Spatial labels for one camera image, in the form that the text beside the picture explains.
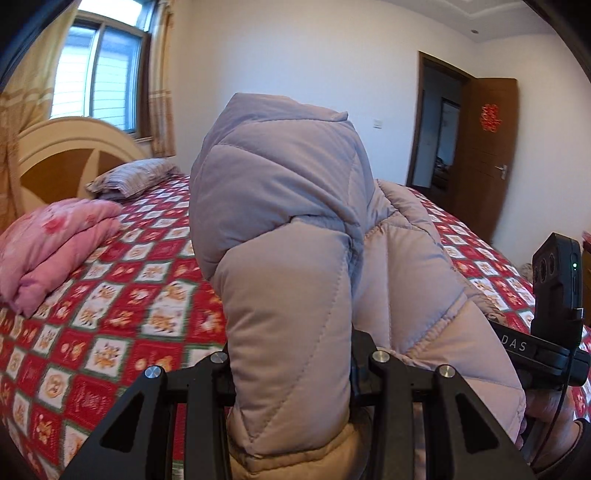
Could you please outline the person's right hand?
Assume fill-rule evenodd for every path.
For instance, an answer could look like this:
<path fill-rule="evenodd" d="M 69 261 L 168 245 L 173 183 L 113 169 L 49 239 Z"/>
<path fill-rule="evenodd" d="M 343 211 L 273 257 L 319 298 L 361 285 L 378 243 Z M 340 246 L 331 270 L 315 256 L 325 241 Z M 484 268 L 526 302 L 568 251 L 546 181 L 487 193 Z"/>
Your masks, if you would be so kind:
<path fill-rule="evenodd" d="M 543 426 L 535 441 L 534 455 L 527 462 L 543 469 L 569 453 L 579 440 L 581 426 L 574 419 L 575 407 L 570 393 L 555 390 L 526 392 L 525 414 Z"/>

